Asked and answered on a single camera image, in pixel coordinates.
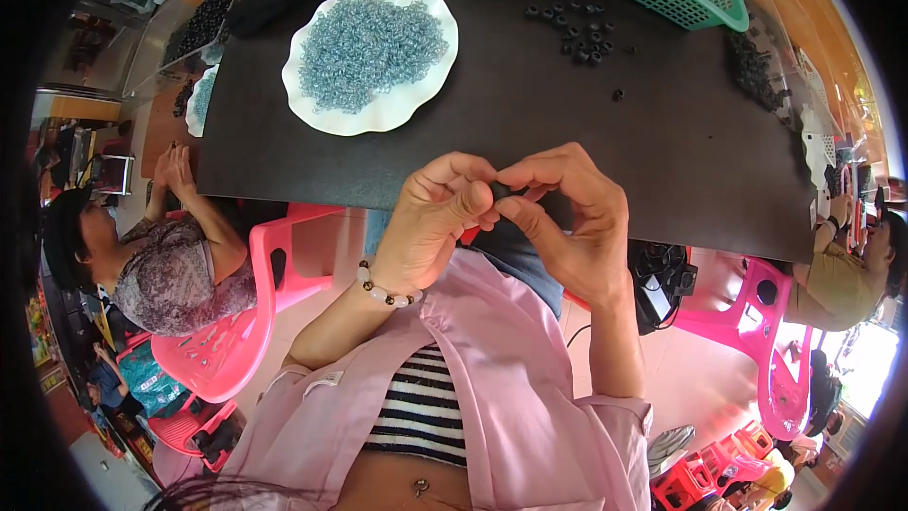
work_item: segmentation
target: striped shirt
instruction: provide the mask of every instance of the striped shirt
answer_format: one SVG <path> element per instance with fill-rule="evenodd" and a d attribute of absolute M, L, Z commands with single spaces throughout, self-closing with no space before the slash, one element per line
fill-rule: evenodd
<path fill-rule="evenodd" d="M 460 406 L 436 344 L 414 353 L 394 374 L 362 449 L 467 466 Z"/>

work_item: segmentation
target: black table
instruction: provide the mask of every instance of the black table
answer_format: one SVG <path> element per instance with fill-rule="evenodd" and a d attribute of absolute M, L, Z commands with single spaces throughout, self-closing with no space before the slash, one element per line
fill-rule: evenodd
<path fill-rule="evenodd" d="M 552 0 L 445 0 L 460 51 L 442 90 L 395 131 L 345 138 L 298 119 L 280 80 L 290 36 L 322 1 L 227 42 L 200 193 L 390 209 L 404 178 L 446 152 L 505 167 L 578 141 L 627 191 L 632 238 L 810 261 L 816 191 L 800 141 L 732 82 L 724 28 L 687 32 L 629 0 L 582 0 L 615 24 L 616 50 L 593 69 L 559 54 L 560 32 L 523 17 Z M 563 202 L 551 213 L 569 224 Z"/>

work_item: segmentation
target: wavy white plate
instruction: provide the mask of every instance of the wavy white plate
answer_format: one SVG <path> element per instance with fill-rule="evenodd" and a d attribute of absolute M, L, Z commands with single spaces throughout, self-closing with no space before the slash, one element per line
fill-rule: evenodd
<path fill-rule="evenodd" d="M 201 138 L 201 133 L 205 130 L 205 123 L 201 122 L 199 118 L 195 115 L 195 94 L 199 90 L 199 84 L 205 81 L 206 79 L 211 79 L 214 81 L 218 77 L 218 68 L 221 67 L 220 63 L 214 64 L 213 68 L 208 68 L 205 70 L 205 73 L 201 74 L 201 79 L 199 79 L 195 85 L 192 86 L 192 96 L 189 97 L 189 101 L 186 102 L 186 126 L 189 127 L 189 134 L 193 135 L 197 139 Z"/>
<path fill-rule="evenodd" d="M 402 83 L 388 93 L 376 95 L 369 105 L 355 115 L 344 113 L 339 108 L 314 113 L 312 109 L 315 108 L 315 98 L 302 96 L 300 88 L 302 45 L 309 38 L 309 29 L 319 12 L 330 10 L 337 1 L 325 0 L 315 10 L 309 24 L 296 30 L 290 39 L 289 58 L 280 72 L 284 88 L 287 89 L 289 108 L 312 129 L 343 137 L 352 137 L 369 131 L 385 132 L 397 129 L 410 120 L 419 105 L 435 97 L 448 78 L 451 66 L 457 58 L 457 21 L 444 0 L 422 0 L 428 6 L 428 13 L 441 21 L 442 37 L 448 41 L 448 51 L 437 64 L 428 69 L 425 79 L 417 83 Z M 398 6 L 406 6 L 415 0 L 388 1 Z"/>

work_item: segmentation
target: patterned blouse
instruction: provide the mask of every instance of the patterned blouse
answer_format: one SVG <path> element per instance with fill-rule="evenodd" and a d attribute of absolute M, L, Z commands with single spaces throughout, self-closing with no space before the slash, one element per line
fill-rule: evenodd
<path fill-rule="evenodd" d="M 208 241 L 191 215 L 140 221 L 120 239 L 146 238 L 117 279 L 111 302 L 156 335 L 192 335 L 222 317 L 256 305 L 253 267 L 243 266 L 214 285 Z"/>

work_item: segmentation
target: pink jacket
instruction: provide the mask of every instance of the pink jacket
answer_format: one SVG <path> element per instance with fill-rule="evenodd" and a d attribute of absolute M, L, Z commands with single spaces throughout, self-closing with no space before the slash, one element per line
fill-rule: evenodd
<path fill-rule="evenodd" d="M 436 342 L 463 418 L 474 506 L 534 511 L 649 511 L 638 398 L 574 399 L 558 321 L 533 290 L 478 252 L 458 249 L 421 305 L 317 371 L 281 370 L 224 467 L 300 488 L 269 508 L 327 511 L 379 415 L 394 372 Z M 257 503 L 262 500 L 256 497 Z"/>

